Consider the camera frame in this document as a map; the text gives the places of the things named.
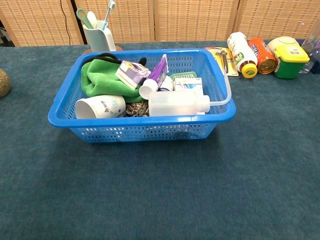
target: blue plastic basket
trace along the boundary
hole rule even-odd
[[[146,67],[153,69],[163,54],[167,54],[169,73],[196,72],[202,78],[203,92],[211,101],[227,96],[224,76],[211,53],[203,49],[158,49],[112,52],[120,60],[138,62],[146,57]],[[119,117],[76,119],[75,103],[87,98],[81,90],[82,63],[100,52],[80,56],[70,69],[48,113],[49,122],[58,128],[69,128],[88,143],[189,140],[204,139],[218,123],[226,122],[236,114],[231,99],[227,104],[211,106],[206,115]]]

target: bottle cap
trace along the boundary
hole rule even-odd
[[[197,105],[199,113],[207,113],[210,111],[210,98],[208,95],[197,94]]]
[[[151,92],[158,90],[158,83],[153,79],[146,79],[143,85],[139,88],[139,94],[142,98],[148,100]]]
[[[244,65],[241,69],[241,73],[247,79],[253,78],[258,72],[257,66],[253,63]]]

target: clear plastic bottle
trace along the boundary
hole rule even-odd
[[[301,47],[310,58],[310,61],[307,62],[299,72],[301,74],[306,74],[314,66],[317,60],[320,61],[320,16],[315,20],[315,23]]]
[[[196,115],[209,110],[209,96],[195,91],[153,91],[149,96],[150,117]]]

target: white toothbrush cup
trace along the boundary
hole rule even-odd
[[[103,26],[104,21],[98,20],[95,26],[95,29],[89,29],[86,25],[83,25],[84,33],[90,44],[92,52],[105,52],[105,51],[115,51],[116,46],[112,33],[108,28],[108,23],[104,30],[102,31],[101,27]]]

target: green container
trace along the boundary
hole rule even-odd
[[[309,57],[300,46],[282,44],[275,48],[277,67],[274,74],[279,79],[295,79]]]

